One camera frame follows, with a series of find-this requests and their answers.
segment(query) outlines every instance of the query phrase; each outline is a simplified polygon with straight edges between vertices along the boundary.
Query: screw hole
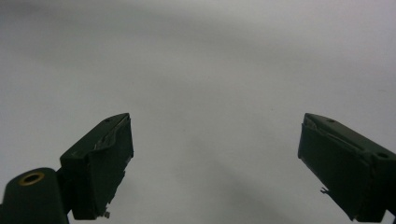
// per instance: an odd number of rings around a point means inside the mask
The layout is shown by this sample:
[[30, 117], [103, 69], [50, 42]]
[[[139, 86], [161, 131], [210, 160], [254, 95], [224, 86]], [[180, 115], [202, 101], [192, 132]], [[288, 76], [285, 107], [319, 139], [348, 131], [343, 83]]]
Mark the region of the screw hole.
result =
[[379, 156], [379, 157], [381, 157], [381, 158], [384, 158], [384, 159], [387, 159], [387, 158], [388, 158], [388, 155], [385, 154], [385, 153], [382, 153], [382, 152], [378, 152], [378, 153], [376, 153], [376, 155]]
[[21, 186], [29, 186], [37, 183], [43, 178], [44, 178], [44, 174], [41, 172], [31, 173], [21, 178], [19, 183]]

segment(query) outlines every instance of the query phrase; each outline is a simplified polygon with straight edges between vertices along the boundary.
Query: white surface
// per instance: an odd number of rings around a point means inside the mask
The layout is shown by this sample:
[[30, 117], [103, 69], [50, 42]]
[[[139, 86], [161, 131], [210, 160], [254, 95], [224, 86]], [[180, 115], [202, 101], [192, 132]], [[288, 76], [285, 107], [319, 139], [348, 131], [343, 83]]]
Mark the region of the white surface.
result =
[[395, 11], [390, 0], [1, 1], [0, 196], [129, 112], [135, 157], [111, 218], [94, 223], [350, 223], [297, 159], [301, 122], [320, 114], [395, 149]]

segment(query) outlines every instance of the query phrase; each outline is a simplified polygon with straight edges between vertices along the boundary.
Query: white tabletop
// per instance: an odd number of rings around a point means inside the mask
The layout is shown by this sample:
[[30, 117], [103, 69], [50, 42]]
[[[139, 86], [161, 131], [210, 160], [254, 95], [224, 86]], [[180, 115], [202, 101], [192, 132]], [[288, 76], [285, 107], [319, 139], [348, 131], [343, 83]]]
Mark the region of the white tabletop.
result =
[[[110, 219], [350, 223], [297, 158], [304, 113], [396, 149], [395, 1], [0, 2], [0, 196], [132, 117]], [[386, 214], [383, 223], [393, 217]]]

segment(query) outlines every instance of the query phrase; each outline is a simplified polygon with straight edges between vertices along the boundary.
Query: brass insert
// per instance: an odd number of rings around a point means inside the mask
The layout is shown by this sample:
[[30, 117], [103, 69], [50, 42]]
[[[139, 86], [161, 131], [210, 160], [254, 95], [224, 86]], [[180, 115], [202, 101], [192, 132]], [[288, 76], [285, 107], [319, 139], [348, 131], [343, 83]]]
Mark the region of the brass insert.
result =
[[30, 174], [25, 175], [19, 181], [21, 186], [30, 186], [44, 178], [44, 174], [41, 172], [33, 172]]

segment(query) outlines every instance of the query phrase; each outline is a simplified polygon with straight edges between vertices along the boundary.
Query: gray background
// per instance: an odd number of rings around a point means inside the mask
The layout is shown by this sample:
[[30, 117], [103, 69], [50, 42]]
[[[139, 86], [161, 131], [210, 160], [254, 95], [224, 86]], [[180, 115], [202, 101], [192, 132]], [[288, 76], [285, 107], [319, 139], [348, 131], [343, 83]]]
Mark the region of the gray background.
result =
[[330, 117], [394, 150], [395, 11], [390, 0], [3, 0], [0, 196], [129, 112], [135, 158], [111, 218], [94, 223], [350, 223], [297, 159], [301, 122]]

